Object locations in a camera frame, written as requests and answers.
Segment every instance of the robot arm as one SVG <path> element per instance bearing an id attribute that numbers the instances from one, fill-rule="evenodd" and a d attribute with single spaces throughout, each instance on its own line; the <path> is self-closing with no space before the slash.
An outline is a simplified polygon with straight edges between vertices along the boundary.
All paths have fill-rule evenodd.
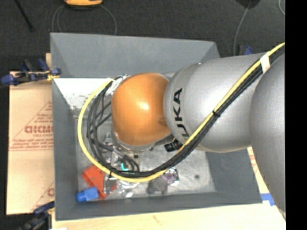
<path id="1" fill-rule="evenodd" d="M 105 148 L 97 140 L 96 119 L 102 116 L 103 109 L 98 112 L 98 107 L 101 101 L 103 106 L 104 95 L 114 82 L 110 80 L 81 110 L 78 138 L 82 150 L 93 164 L 117 179 L 145 182 L 164 174 L 194 149 L 232 152 L 252 146 L 268 189 L 285 212 L 283 46 L 266 54 L 188 66 L 169 81 L 155 73 L 127 77 L 114 90 L 111 101 L 115 145 Z M 130 163 L 128 171 L 113 167 L 103 156 L 95 159 L 87 151 L 81 128 L 92 100 L 87 122 L 91 149 L 96 146 L 116 152 Z M 177 153 L 151 171 L 140 171 L 128 154 L 135 156 L 156 144 L 174 144 Z"/>

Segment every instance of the cable bundle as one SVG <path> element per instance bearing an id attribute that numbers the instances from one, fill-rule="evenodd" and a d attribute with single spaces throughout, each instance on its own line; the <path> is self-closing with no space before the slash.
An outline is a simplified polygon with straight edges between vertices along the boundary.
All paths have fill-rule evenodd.
<path id="1" fill-rule="evenodd" d="M 267 52 L 267 55 L 268 56 L 273 55 L 274 53 L 276 53 L 277 50 L 279 50 L 283 46 L 284 46 L 284 43 L 278 45 L 271 51 Z M 272 57 L 270 59 L 271 62 L 273 62 L 276 57 L 277 57 L 277 54 L 275 54 L 275 57 Z M 94 165 L 96 165 L 99 169 L 109 174 L 110 176 L 114 176 L 123 181 L 136 182 L 136 183 L 153 180 L 161 176 L 162 174 L 164 174 L 165 171 L 167 171 L 169 168 L 174 167 L 178 163 L 183 161 L 197 147 L 197 145 L 205 137 L 205 135 L 208 133 L 209 129 L 212 127 L 215 121 L 223 113 L 223 111 L 262 73 L 263 73 L 263 70 L 262 70 L 260 59 L 259 59 L 233 85 L 233 87 L 228 91 L 225 97 L 217 104 L 217 106 L 212 110 L 212 112 L 206 117 L 203 123 L 196 129 L 196 131 L 188 138 L 188 140 L 177 151 L 174 157 L 167 160 L 165 163 L 161 164 L 160 166 L 156 167 L 153 170 L 141 171 L 141 172 L 139 171 L 137 164 L 135 162 L 132 162 L 133 160 L 129 158 L 128 156 L 124 157 L 123 155 L 124 160 L 128 162 L 132 168 L 136 167 L 137 171 L 135 170 L 120 171 L 112 167 L 111 164 L 107 163 L 107 161 L 103 158 L 103 155 L 99 154 L 97 150 L 98 148 L 101 148 L 102 150 L 105 150 L 105 151 L 111 151 L 109 150 L 109 147 L 104 147 L 103 144 L 100 143 L 97 138 L 97 128 L 103 123 L 103 120 L 104 120 L 102 119 L 103 111 L 105 108 L 103 105 L 104 95 L 106 91 L 110 88 L 110 86 L 112 85 L 112 82 L 117 80 L 118 77 L 115 79 L 107 79 L 107 82 L 103 86 L 99 87 L 89 96 L 89 98 L 86 100 L 86 102 L 84 103 L 81 109 L 79 119 L 78 119 L 78 127 L 77 127 L 78 139 L 79 139 L 81 149 L 83 150 L 87 158 Z M 89 111 L 90 114 L 89 114 L 89 118 L 87 121 L 87 137 L 89 138 L 90 147 L 92 149 L 92 152 L 95 158 L 93 158 L 92 155 L 88 152 L 84 144 L 83 138 L 82 138 L 83 116 L 84 116 L 85 110 L 89 106 L 92 99 L 94 99 L 94 101 L 90 107 L 90 111 Z M 102 102 L 102 110 L 100 112 L 97 112 L 99 102 Z"/>

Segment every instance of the white cable tie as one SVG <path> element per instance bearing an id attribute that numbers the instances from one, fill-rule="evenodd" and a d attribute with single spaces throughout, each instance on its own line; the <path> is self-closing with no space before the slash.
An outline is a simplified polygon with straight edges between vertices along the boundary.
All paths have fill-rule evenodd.
<path id="1" fill-rule="evenodd" d="M 260 58 L 263 74 L 271 67 L 268 53 Z"/>
<path id="2" fill-rule="evenodd" d="M 127 78 L 127 75 L 122 76 L 122 78 L 119 78 L 115 81 L 113 81 L 111 87 L 106 91 L 106 95 L 113 95 L 114 91 L 117 89 L 117 87 L 120 85 L 120 83 Z"/>

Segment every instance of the kuka logo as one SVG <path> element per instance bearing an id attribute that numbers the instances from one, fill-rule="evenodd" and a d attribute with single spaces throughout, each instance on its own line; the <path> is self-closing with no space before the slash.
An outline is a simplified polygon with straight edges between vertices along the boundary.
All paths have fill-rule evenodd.
<path id="1" fill-rule="evenodd" d="M 174 102 L 177 103 L 177 104 L 174 103 L 174 105 L 177 105 L 178 109 L 176 109 L 173 106 L 173 111 L 175 113 L 175 121 L 176 121 L 177 127 L 183 129 L 183 131 L 184 131 L 184 133 L 181 133 L 181 135 L 183 137 L 189 137 L 189 134 L 188 134 L 185 126 L 182 123 L 178 123 L 178 122 L 182 122 L 182 117 L 180 117 L 180 111 L 181 111 L 181 109 L 180 109 L 180 93 L 181 92 L 182 92 L 182 88 L 180 90 L 176 91 L 175 94 L 174 94 Z"/>
<path id="2" fill-rule="evenodd" d="M 35 134 L 35 133 L 52 133 L 53 132 L 53 126 L 43 126 L 43 125 L 40 125 L 40 126 L 26 126 L 24 127 L 24 131 L 25 133 L 28 133 L 28 134 Z"/>

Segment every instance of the red plastic object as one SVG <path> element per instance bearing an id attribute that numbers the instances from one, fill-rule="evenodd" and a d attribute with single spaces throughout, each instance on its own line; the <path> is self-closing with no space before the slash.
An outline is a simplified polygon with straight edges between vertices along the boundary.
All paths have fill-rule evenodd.
<path id="1" fill-rule="evenodd" d="M 86 181 L 86 183 L 93 187 L 95 186 L 98 190 L 100 200 L 104 200 L 108 194 L 104 193 L 104 180 L 105 180 L 105 173 L 100 170 L 95 165 L 90 166 L 82 173 L 82 178 Z M 111 188 L 113 191 L 116 188 L 116 184 Z"/>

